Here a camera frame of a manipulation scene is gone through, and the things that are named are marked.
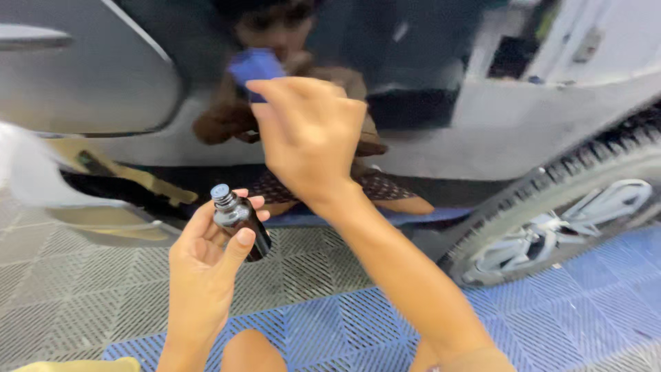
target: wheel rim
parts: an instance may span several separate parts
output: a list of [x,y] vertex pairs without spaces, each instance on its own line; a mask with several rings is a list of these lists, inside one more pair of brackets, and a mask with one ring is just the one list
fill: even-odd
[[624,179],[590,191],[560,216],[554,211],[542,213],[480,250],[463,279],[471,282],[485,274],[501,275],[537,265],[558,249],[584,244],[602,235],[599,225],[633,214],[651,194],[652,186],[640,179]]

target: wrist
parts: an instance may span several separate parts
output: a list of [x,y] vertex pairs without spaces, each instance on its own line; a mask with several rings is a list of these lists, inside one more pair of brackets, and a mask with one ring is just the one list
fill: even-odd
[[308,207],[333,225],[343,220],[346,213],[351,213],[354,206],[365,200],[367,197],[363,193],[362,186],[347,179],[329,187],[323,198],[309,203]]
[[185,340],[167,334],[157,372],[179,372],[203,370],[214,344],[210,340]]

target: yellow cloth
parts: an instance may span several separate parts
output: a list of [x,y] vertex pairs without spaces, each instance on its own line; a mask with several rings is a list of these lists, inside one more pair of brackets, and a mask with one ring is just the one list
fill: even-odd
[[140,363],[134,357],[123,357],[114,361],[38,361],[14,372],[140,372]]

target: leg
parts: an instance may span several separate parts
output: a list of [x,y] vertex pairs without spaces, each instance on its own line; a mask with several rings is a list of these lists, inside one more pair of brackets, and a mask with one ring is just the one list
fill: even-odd
[[438,356],[429,346],[424,338],[418,342],[418,349],[415,353],[413,363],[408,368],[408,372],[428,372],[434,371],[432,368],[438,365]]
[[286,372],[287,365],[278,349],[256,330],[243,330],[223,350],[221,372]]

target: dark glass bottle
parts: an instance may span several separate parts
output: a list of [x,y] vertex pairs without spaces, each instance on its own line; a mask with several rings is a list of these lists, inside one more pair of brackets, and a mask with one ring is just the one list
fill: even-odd
[[244,227],[254,231],[256,235],[254,246],[246,261],[254,262],[264,258],[271,249],[271,238],[268,237],[264,225],[257,218],[257,213],[250,201],[230,191],[224,183],[211,190],[211,198],[215,205],[214,222],[228,235],[234,236]]

